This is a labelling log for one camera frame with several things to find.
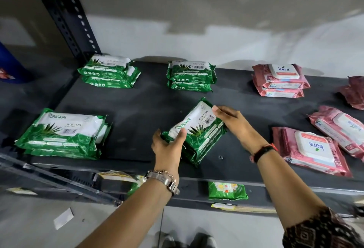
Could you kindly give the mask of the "person's right hand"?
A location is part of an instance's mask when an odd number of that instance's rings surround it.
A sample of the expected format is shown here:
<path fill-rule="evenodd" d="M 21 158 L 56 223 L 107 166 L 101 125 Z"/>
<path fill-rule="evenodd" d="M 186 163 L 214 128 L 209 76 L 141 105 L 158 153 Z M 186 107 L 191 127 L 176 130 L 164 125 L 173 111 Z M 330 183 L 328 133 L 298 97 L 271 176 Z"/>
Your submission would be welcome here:
<path fill-rule="evenodd" d="M 250 125 L 242 114 L 236 123 L 225 125 L 239 140 L 243 148 L 251 155 L 256 154 L 261 148 L 269 145 L 269 143 Z"/>

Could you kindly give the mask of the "green wet wipes packet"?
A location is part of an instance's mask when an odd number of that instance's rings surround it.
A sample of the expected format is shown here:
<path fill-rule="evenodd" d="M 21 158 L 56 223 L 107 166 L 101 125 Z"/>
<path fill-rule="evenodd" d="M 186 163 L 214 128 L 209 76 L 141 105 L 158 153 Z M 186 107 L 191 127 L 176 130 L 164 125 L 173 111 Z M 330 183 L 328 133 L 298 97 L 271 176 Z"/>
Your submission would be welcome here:
<path fill-rule="evenodd" d="M 84 67 L 78 68 L 78 73 L 83 76 L 123 80 L 131 63 L 132 60 L 127 57 L 94 54 Z"/>
<path fill-rule="evenodd" d="M 183 91 L 194 91 L 194 92 L 213 92 L 211 84 L 200 84 L 200 83 L 188 83 L 188 82 L 175 82 L 172 80 L 167 81 L 167 87 L 169 89 L 183 90 Z"/>
<path fill-rule="evenodd" d="M 97 160 L 102 155 L 103 147 L 107 142 L 111 127 L 112 123 L 105 123 L 102 129 L 99 131 L 98 135 L 96 135 L 87 146 L 83 145 L 83 148 L 71 147 L 69 149 L 25 149 L 24 154 L 30 154 L 38 157 L 63 157 L 73 159 Z"/>
<path fill-rule="evenodd" d="M 205 61 L 170 61 L 166 78 L 180 83 L 215 84 L 216 66 Z"/>
<path fill-rule="evenodd" d="M 20 149 L 83 148 L 98 135 L 106 116 L 59 113 L 44 108 L 39 117 L 15 141 Z"/>
<path fill-rule="evenodd" d="M 216 128 L 225 127 L 227 130 L 225 123 L 214 115 L 212 106 L 206 97 L 202 97 L 183 121 L 173 126 L 168 132 L 162 132 L 162 139 L 168 143 L 173 141 L 182 128 L 186 129 L 187 135 L 193 136 L 209 134 Z"/>
<path fill-rule="evenodd" d="M 224 134 L 226 134 L 225 127 L 216 128 L 211 133 L 200 136 L 188 134 L 182 146 L 182 158 L 194 166 L 198 166 Z"/>
<path fill-rule="evenodd" d="M 140 70 L 134 66 L 128 66 L 121 72 L 88 69 L 79 69 L 79 72 L 84 83 L 104 88 L 134 88 L 134 84 L 141 75 Z"/>

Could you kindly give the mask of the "person's left forearm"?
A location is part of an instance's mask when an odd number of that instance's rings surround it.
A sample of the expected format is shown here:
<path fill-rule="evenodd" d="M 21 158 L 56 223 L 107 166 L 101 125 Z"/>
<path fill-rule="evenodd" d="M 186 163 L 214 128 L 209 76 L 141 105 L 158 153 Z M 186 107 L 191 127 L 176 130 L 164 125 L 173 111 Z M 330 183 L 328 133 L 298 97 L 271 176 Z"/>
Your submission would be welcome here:
<path fill-rule="evenodd" d="M 172 197 L 149 178 L 76 248 L 138 248 Z"/>

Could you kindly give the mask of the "silver wristwatch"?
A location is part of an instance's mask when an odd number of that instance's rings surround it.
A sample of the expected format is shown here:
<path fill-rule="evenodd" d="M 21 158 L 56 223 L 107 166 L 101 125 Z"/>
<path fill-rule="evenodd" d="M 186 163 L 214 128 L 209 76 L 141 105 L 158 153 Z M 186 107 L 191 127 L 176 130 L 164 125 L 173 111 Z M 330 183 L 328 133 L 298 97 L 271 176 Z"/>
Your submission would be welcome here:
<path fill-rule="evenodd" d="M 172 193 L 172 195 L 180 194 L 180 190 L 178 189 L 176 180 L 170 172 L 165 170 L 163 171 L 150 170 L 144 176 L 143 183 L 146 182 L 149 178 L 153 178 L 160 181 L 167 187 L 167 189 Z"/>

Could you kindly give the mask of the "pink wet wipes packet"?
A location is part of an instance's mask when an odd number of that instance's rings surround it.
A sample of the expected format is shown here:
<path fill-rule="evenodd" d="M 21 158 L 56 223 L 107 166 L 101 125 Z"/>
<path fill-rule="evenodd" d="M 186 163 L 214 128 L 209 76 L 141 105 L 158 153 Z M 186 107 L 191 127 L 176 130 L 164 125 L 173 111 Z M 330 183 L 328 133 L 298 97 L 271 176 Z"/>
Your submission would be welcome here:
<path fill-rule="evenodd" d="M 257 86 L 268 89 L 308 89 L 310 84 L 297 64 L 258 64 L 252 67 Z"/>
<path fill-rule="evenodd" d="M 352 178 L 338 143 L 289 127 L 272 127 L 273 144 L 285 161 L 334 176 Z"/>
<path fill-rule="evenodd" d="M 258 93 L 262 97 L 272 97 L 272 98 L 303 98 L 304 92 L 302 89 L 279 89 L 279 88 L 265 88 L 263 86 L 258 86 L 255 78 L 253 78 L 253 84 L 257 89 Z"/>
<path fill-rule="evenodd" d="M 364 163 L 364 124 L 361 121 L 324 105 L 308 118 L 313 126 L 334 139 L 346 153 Z"/>

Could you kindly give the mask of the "dark metal shelf beam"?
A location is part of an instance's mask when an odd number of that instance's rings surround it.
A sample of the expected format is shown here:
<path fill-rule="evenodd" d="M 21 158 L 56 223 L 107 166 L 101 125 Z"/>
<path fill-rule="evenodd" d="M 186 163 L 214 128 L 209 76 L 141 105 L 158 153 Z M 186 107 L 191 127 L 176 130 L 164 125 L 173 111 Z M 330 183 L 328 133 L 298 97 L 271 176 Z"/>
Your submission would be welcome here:
<path fill-rule="evenodd" d="M 94 179 L 96 189 L 100 192 L 108 193 L 120 200 L 126 200 L 129 191 L 137 183 L 125 181 L 104 180 L 100 176 Z M 208 199 L 208 182 L 202 180 L 181 179 L 181 194 L 174 197 L 168 206 L 199 209 L 199 210 L 219 210 L 211 208 L 213 203 L 224 203 L 241 206 L 254 207 L 274 207 L 271 197 L 265 186 L 262 184 L 246 184 L 246 193 L 248 200 L 209 200 Z M 356 190 L 341 189 L 314 189 L 316 195 L 321 198 L 324 203 L 344 218 L 352 218 L 364 216 L 364 192 Z"/>

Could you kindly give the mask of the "yellow shelf label strip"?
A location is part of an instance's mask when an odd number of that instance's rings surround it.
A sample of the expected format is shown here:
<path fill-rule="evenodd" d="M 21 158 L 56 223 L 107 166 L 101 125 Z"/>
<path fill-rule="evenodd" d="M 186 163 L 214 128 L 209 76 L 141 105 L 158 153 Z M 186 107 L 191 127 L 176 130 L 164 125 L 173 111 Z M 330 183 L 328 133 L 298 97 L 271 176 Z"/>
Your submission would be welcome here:
<path fill-rule="evenodd" d="M 273 207 L 254 207 L 254 206 L 241 206 L 224 203 L 213 203 L 211 208 L 220 209 L 230 212 L 243 212 L 243 213 L 257 213 L 257 214 L 276 214 L 276 210 Z"/>

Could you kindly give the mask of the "person's shoe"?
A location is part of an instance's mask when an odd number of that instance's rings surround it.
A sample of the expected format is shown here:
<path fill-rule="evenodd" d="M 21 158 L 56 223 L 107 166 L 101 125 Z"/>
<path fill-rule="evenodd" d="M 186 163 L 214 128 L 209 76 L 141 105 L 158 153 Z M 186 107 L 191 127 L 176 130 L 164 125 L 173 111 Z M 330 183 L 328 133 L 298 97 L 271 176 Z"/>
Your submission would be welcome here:
<path fill-rule="evenodd" d="M 177 248 L 174 238 L 169 234 L 161 235 L 158 248 Z"/>
<path fill-rule="evenodd" d="M 213 236 L 198 232 L 188 248 L 218 248 L 218 246 Z"/>

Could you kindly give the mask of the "person's right shoe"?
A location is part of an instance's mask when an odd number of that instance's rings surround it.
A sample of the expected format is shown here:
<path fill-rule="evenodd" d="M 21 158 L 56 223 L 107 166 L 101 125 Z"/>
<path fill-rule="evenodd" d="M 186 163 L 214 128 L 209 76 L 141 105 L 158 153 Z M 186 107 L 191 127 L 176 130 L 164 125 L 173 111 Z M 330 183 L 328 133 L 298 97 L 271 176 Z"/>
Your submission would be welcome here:
<path fill-rule="evenodd" d="M 188 248 L 218 248 L 218 246 L 213 236 L 198 232 Z"/>

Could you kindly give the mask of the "dark red wipes packet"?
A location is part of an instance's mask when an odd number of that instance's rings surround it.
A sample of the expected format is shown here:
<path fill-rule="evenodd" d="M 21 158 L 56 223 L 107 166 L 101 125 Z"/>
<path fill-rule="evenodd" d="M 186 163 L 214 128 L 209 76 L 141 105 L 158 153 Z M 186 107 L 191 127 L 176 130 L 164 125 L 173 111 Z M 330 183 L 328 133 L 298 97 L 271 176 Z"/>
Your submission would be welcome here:
<path fill-rule="evenodd" d="M 364 111 L 364 76 L 348 77 L 348 85 L 341 86 L 339 93 L 351 107 Z"/>

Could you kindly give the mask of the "white paper label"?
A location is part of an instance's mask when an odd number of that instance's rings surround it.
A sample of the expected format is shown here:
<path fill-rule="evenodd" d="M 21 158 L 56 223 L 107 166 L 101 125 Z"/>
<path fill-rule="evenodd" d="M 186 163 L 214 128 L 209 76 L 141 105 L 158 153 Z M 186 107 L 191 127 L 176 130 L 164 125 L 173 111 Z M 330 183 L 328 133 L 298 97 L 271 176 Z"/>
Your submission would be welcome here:
<path fill-rule="evenodd" d="M 56 230 L 59 230 L 61 227 L 66 225 L 69 221 L 74 218 L 74 214 L 71 208 L 66 209 L 63 213 L 61 213 L 57 218 L 53 220 L 53 224 Z"/>

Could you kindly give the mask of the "brown patterned sleeve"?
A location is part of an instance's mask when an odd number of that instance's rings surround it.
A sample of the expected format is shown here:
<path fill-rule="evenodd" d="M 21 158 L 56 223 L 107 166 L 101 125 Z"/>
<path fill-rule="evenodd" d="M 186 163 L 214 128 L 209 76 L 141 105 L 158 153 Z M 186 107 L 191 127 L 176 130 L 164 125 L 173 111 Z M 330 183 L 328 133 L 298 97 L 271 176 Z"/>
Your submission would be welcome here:
<path fill-rule="evenodd" d="M 319 214 L 285 230 L 284 248 L 364 248 L 364 240 L 332 209 L 322 208 Z"/>

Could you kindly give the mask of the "pale shelf label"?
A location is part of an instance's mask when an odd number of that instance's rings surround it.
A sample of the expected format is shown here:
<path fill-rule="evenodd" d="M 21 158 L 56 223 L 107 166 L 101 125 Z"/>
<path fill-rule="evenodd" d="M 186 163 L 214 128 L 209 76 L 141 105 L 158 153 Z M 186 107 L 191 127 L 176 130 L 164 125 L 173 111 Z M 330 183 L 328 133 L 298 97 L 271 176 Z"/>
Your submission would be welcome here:
<path fill-rule="evenodd" d="M 9 193 L 18 194 L 18 195 L 38 195 L 36 192 L 34 192 L 32 190 L 24 189 L 22 187 L 7 188 L 6 191 Z"/>

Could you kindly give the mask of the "blue container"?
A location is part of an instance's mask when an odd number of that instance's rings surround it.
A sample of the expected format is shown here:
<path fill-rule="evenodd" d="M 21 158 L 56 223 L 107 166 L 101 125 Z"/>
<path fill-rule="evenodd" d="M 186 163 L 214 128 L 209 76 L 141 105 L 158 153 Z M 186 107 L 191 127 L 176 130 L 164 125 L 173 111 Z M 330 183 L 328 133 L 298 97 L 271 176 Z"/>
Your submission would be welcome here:
<path fill-rule="evenodd" d="M 23 84 L 34 80 L 34 76 L 0 42 L 0 82 Z"/>

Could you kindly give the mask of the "black perforated shelf post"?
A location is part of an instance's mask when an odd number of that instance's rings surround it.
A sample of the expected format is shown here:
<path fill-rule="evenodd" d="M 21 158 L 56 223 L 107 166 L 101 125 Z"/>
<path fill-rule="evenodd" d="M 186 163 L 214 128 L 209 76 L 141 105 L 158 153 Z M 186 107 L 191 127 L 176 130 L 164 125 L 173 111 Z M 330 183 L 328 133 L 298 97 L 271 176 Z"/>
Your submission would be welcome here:
<path fill-rule="evenodd" d="M 62 34 L 79 67 L 101 49 L 80 0 L 41 0 Z"/>

